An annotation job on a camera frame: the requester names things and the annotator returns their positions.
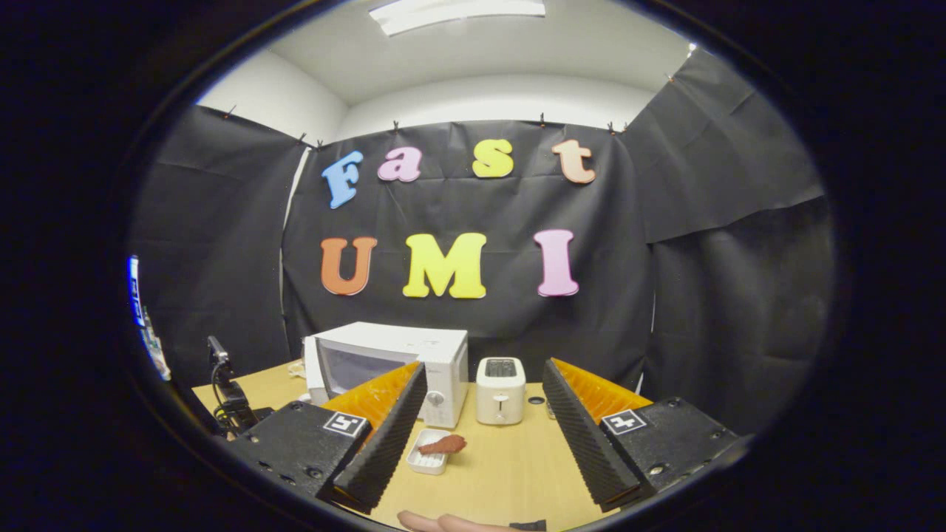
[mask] blue letter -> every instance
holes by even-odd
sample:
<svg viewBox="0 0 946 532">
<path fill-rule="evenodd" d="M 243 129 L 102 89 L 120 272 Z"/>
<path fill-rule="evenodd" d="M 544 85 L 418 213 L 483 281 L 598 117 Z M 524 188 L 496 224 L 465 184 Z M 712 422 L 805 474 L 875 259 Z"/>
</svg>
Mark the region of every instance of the blue letter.
<svg viewBox="0 0 946 532">
<path fill-rule="evenodd" d="M 358 182 L 358 167 L 355 165 L 362 160 L 364 160 L 364 155 L 355 150 L 322 172 L 322 177 L 328 181 L 328 190 L 332 193 L 332 202 L 328 204 L 329 207 L 338 208 L 339 205 L 355 197 L 356 190 L 348 184 L 354 185 Z"/>
</svg>

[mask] white plastic tray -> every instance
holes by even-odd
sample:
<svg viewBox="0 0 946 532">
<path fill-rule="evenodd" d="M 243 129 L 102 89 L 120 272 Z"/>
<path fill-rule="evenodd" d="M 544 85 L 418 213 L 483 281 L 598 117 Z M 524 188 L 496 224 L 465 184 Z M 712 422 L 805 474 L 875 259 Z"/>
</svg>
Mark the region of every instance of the white plastic tray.
<svg viewBox="0 0 946 532">
<path fill-rule="evenodd" d="M 410 466 L 412 470 L 415 470 L 419 473 L 439 475 L 440 473 L 444 472 L 444 470 L 447 468 L 446 454 L 442 452 L 438 452 L 436 454 L 421 454 L 417 448 L 422 445 L 433 443 L 440 438 L 449 435 L 449 432 L 439 431 L 437 429 L 421 430 L 420 434 L 417 435 L 417 439 L 414 441 L 411 452 L 408 453 L 408 466 Z"/>
</svg>

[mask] wooden table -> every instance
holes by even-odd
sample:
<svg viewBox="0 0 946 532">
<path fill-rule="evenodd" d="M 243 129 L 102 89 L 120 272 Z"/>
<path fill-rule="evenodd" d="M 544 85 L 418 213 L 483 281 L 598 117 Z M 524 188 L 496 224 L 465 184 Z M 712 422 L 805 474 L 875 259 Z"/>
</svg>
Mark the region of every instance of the wooden table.
<svg viewBox="0 0 946 532">
<path fill-rule="evenodd" d="M 306 392 L 306 381 L 292 377 L 288 364 L 237 378 L 253 408 L 278 410 Z M 194 388 L 208 410 L 217 406 L 209 385 Z M 542 384 L 526 384 L 526 398 L 545 398 Z M 568 443 L 546 405 L 524 406 L 516 425 L 481 425 L 476 420 L 476 385 L 470 384 L 460 422 L 452 432 L 466 439 L 466 448 L 451 455 L 441 475 L 411 470 L 407 453 L 421 429 L 416 421 L 411 438 L 381 501 L 369 519 L 401 528 L 397 512 L 410 510 L 436 518 L 451 513 L 477 523 L 530 523 L 544 519 L 549 530 L 565 530 L 601 519 L 591 501 Z"/>
</svg>

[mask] white toaster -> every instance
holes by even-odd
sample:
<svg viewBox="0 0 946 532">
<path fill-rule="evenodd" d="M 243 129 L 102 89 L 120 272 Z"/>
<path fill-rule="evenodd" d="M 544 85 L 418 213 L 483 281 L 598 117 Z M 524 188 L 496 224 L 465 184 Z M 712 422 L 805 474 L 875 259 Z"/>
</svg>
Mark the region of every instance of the white toaster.
<svg viewBox="0 0 946 532">
<path fill-rule="evenodd" d="M 476 419 L 485 425 L 515 425 L 522 420 L 526 374 L 512 357 L 487 357 L 476 374 Z"/>
</svg>

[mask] finger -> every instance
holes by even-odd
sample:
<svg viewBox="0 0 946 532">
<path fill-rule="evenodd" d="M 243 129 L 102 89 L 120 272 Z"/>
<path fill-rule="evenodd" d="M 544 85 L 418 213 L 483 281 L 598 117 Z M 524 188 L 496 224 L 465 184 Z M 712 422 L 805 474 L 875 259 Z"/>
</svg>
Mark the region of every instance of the finger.
<svg viewBox="0 0 946 532">
<path fill-rule="evenodd" d="M 433 519 L 428 519 L 407 510 L 398 513 L 397 520 L 414 532 L 446 532 L 446 530 Z"/>
<path fill-rule="evenodd" d="M 440 516 L 437 523 L 440 524 L 444 532 L 518 532 L 508 526 L 473 523 L 450 514 Z"/>
</svg>

